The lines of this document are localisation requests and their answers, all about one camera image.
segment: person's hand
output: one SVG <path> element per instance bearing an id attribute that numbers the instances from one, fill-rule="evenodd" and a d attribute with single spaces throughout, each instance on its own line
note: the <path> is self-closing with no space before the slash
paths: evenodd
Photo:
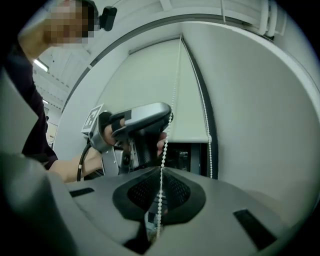
<path id="1" fill-rule="evenodd" d="M 125 125 L 125 119 L 122 118 L 120 120 L 120 125 L 121 127 L 123 127 Z M 106 128 L 104 128 L 104 133 L 103 133 L 103 138 L 105 140 L 106 143 L 108 143 L 109 145 L 114 145 L 116 143 L 116 140 L 112 137 L 112 127 L 111 124 L 109 124 Z M 162 153 L 162 149 L 165 145 L 165 139 L 167 137 L 167 134 L 165 132 L 162 132 L 159 136 L 159 141 L 156 144 L 158 151 L 157 151 L 157 155 L 160 156 Z"/>

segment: black cable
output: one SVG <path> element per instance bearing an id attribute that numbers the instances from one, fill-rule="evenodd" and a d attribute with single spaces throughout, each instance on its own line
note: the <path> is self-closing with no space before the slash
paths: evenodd
<path id="1" fill-rule="evenodd" d="M 81 157 L 80 157 L 79 166 L 78 166 L 78 173 L 77 173 L 77 175 L 76 175 L 76 181 L 77 181 L 77 182 L 79 182 L 80 179 L 81 179 L 82 165 L 83 165 L 83 163 L 84 163 L 85 156 L 86 156 L 88 150 L 90 149 L 90 147 L 91 147 L 91 144 L 88 143 L 88 144 L 85 146 L 85 148 L 84 148 L 84 150 L 83 150 L 83 152 L 82 152 L 82 155 L 81 155 Z"/>

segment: ceiling light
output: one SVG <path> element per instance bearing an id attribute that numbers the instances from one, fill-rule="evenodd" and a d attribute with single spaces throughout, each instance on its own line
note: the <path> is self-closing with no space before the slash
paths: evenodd
<path id="1" fill-rule="evenodd" d="M 43 64 L 42 62 L 40 62 L 39 60 L 35 59 L 34 64 L 36 64 L 39 68 L 42 68 L 45 72 L 48 72 L 48 67 Z"/>

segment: black sleeve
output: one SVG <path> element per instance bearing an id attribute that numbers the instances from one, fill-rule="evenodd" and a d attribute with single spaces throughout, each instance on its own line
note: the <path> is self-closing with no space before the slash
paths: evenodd
<path id="1" fill-rule="evenodd" d="M 13 46 L 8 54 L 4 67 L 23 99 L 38 116 L 38 120 L 25 142 L 22 153 L 26 156 L 46 154 L 48 163 L 45 168 L 48 170 L 58 158 L 47 142 L 47 120 L 44 103 L 33 80 L 33 67 L 18 43 Z"/>

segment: ceiling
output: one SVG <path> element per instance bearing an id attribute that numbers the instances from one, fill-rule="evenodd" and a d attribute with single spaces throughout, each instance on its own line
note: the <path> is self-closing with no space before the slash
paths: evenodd
<path id="1" fill-rule="evenodd" d="M 93 38 L 88 38 L 86 42 L 80 44 L 52 47 L 39 57 L 48 66 L 48 72 L 37 65 L 34 65 L 33 68 L 33 79 L 37 90 L 48 102 L 49 107 L 59 111 L 64 109 L 68 97 L 73 92 L 73 87 L 82 73 L 87 68 L 91 69 L 91 63 L 95 58 L 123 35 L 142 25 L 166 17 L 182 14 L 220 16 L 222 13 L 221 0 L 95 0 L 94 2 L 99 13 L 102 13 L 106 6 L 117 7 L 118 12 L 112 31 L 96 31 Z M 223 0 L 223 2 L 226 17 L 236 19 L 244 26 L 259 28 L 260 1 Z M 51 6 L 56 4 L 57 1 L 52 1 L 43 6 L 25 27 L 29 28 L 45 19 Z M 281 30 L 281 27 L 282 24 L 279 22 L 276 30 Z"/>

